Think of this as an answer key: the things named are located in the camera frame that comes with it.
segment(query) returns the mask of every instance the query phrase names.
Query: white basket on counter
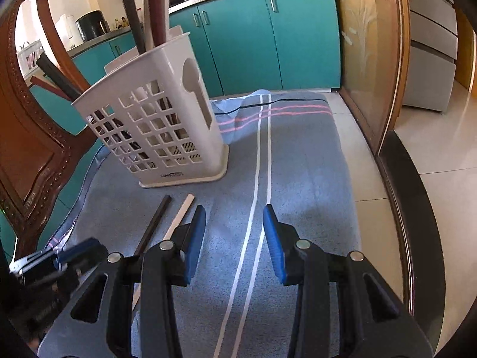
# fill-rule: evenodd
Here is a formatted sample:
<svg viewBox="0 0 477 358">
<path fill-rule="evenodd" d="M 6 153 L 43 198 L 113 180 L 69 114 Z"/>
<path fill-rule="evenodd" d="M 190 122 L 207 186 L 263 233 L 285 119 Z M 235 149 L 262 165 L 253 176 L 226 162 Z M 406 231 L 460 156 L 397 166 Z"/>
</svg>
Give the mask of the white basket on counter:
<svg viewBox="0 0 477 358">
<path fill-rule="evenodd" d="M 137 56 L 73 106 L 142 187 L 217 180 L 224 144 L 188 33 Z"/>
</svg>

